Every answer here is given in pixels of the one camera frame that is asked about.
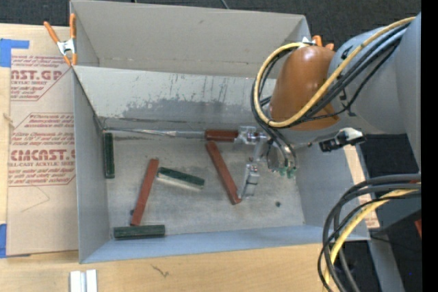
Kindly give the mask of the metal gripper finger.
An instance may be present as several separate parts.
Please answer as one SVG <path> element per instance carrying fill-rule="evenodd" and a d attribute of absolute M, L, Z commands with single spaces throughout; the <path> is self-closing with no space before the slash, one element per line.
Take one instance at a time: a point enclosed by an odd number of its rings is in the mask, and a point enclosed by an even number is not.
<path fill-rule="evenodd" d="M 251 197 L 255 194 L 259 182 L 259 170 L 256 163 L 246 165 L 244 180 L 240 189 L 240 198 Z"/>
<path fill-rule="evenodd" d="M 266 134 L 257 127 L 240 126 L 237 130 L 237 136 L 234 139 L 233 146 L 235 148 L 256 148 L 262 147 L 267 141 L 268 138 Z"/>

